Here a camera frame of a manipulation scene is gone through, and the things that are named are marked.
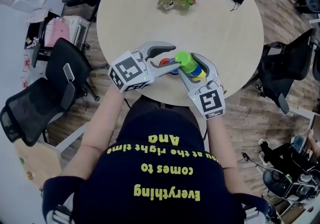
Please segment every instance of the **wooden floor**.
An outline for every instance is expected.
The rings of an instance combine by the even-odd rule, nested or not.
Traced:
[[[274,41],[289,43],[312,27],[308,23],[308,20],[311,18],[309,14],[308,16],[307,14],[297,15],[294,12],[294,1],[255,0],[263,22],[265,43]],[[73,8],[66,7],[64,14],[81,15],[84,18],[88,18],[91,12],[90,8],[83,5]],[[90,44],[90,49],[85,52],[85,55],[91,65],[104,63],[106,60],[99,46],[95,23],[90,25],[86,42]],[[102,98],[111,81],[107,76],[106,70],[97,70],[91,73],[89,83]],[[317,105],[319,91],[319,83],[315,81],[310,70],[308,76],[303,81],[295,81],[293,83],[286,99],[291,107],[302,107],[307,110],[313,110]],[[139,94],[137,92],[126,95],[130,104],[138,97]],[[53,145],[58,144],[85,122],[89,121],[98,106],[99,103],[94,102],[90,95],[78,99],[71,107],[70,112],[48,126],[51,143]],[[129,108],[124,103],[117,121],[116,131],[113,134],[113,143],[117,138],[128,110]],[[200,116],[197,117],[204,134],[206,123]],[[239,90],[226,99],[226,114],[224,115],[224,119],[237,158],[241,160],[241,152],[246,152],[257,163],[260,163],[258,156],[260,151],[258,140],[260,138],[267,139],[271,147],[275,148],[288,142],[294,135],[305,136],[309,124],[309,120],[301,116],[293,113],[283,114],[273,101],[268,98],[259,97],[253,85],[247,89]],[[79,141],[75,141],[70,148],[62,153],[65,163],[74,155],[79,144]],[[257,196],[260,196],[265,186],[263,185],[262,177],[255,169],[256,165],[252,162],[241,160],[238,166],[244,176],[245,182]]]

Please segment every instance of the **seated person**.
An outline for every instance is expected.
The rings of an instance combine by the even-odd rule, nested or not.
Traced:
[[[313,151],[315,157],[318,159],[320,157],[320,151],[313,138],[314,131],[310,129],[307,133],[307,138],[311,144],[311,150]],[[271,149],[269,147],[269,142],[264,139],[258,141],[261,152],[259,153],[259,158],[264,166],[270,162],[273,167],[284,174],[289,174],[293,182],[296,182],[300,175],[307,175],[310,169],[320,170],[319,164],[313,164],[309,162],[306,156],[298,153],[292,144],[285,143],[276,149]]]
[[[55,223],[243,224],[251,217],[258,218],[255,224],[266,222],[268,204],[239,173],[221,116],[206,122],[208,153],[188,107],[161,108],[141,96],[109,146],[123,101],[112,84],[74,158],[44,183],[47,223],[58,215]],[[246,215],[243,205],[259,212]]]

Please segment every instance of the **navy blue t-shirt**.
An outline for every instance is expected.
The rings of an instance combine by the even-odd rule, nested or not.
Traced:
[[[243,197],[231,194],[219,160],[196,126],[168,109],[127,123],[88,180],[59,176],[43,186],[43,215],[74,193],[72,217],[88,223],[244,223]]]

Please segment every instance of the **sneaker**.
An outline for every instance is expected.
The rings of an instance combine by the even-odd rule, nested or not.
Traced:
[[[263,153],[262,151],[259,153],[259,158],[260,158],[260,160],[261,160],[261,162],[262,162],[262,164],[264,165],[264,166],[267,166],[268,164],[265,162],[265,153]]]
[[[268,147],[270,146],[269,141],[267,141],[267,140],[265,140],[263,138],[259,139],[258,144],[261,145],[264,142],[266,142],[268,144]]]

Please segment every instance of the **green bottle lid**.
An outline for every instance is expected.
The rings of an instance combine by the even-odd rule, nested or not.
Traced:
[[[179,51],[175,56],[175,61],[181,63],[181,68],[186,73],[191,73],[195,71],[198,63],[192,58],[191,54],[186,51]]]

